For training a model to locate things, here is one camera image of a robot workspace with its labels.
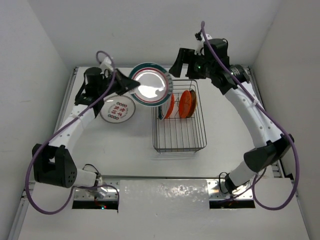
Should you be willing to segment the white plate red characters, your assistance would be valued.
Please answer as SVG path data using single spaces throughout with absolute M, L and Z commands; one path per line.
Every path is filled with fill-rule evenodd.
M 108 123 L 118 124 L 129 120 L 136 111 L 134 101 L 125 95 L 115 95 L 104 100 L 100 116 Z

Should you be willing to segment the white plate green rim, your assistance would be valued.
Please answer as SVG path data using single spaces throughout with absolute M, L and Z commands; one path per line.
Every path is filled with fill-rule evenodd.
M 173 80 L 169 72 L 153 62 L 136 65 L 130 72 L 129 78 L 140 83 L 131 96 L 138 103 L 147 107 L 158 107 L 170 99 L 173 94 Z

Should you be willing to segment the orange plastic plate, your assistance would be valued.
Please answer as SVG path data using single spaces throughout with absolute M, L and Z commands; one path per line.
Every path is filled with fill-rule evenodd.
M 179 117 L 184 119 L 188 116 L 192 106 L 192 95 L 189 90 L 185 90 L 179 99 L 178 114 Z
M 160 120 L 170 117 L 175 104 L 175 96 L 172 94 L 170 98 L 161 106 L 158 107 L 158 118 Z

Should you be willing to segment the brown patterned plate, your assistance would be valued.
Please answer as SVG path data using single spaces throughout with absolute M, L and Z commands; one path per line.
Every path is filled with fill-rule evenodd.
M 191 107 L 188 113 L 189 118 L 192 117 L 197 107 L 197 94 L 193 89 L 190 90 L 190 95 L 191 95 Z

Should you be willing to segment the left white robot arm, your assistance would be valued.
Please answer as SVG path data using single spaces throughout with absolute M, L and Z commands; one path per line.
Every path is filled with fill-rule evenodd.
M 117 68 L 88 68 L 63 125 L 53 139 L 44 145 L 36 144 L 32 149 L 34 179 L 63 188 L 96 186 L 98 173 L 77 168 L 72 158 L 73 148 L 85 128 L 100 113 L 106 96 L 121 96 L 139 86 L 138 81 L 125 76 Z

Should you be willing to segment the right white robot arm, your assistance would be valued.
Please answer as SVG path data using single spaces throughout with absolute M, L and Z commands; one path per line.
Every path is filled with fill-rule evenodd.
M 252 138 L 254 148 L 243 155 L 240 165 L 225 176 L 224 187 L 232 193 L 248 182 L 256 173 L 283 157 L 290 142 L 274 122 L 264 115 L 259 107 L 250 77 L 243 66 L 230 64 L 228 41 L 224 38 L 209 38 L 195 35 L 197 49 L 180 48 L 169 73 L 178 78 L 183 64 L 187 64 L 189 79 L 209 78 L 211 83 L 234 106 Z

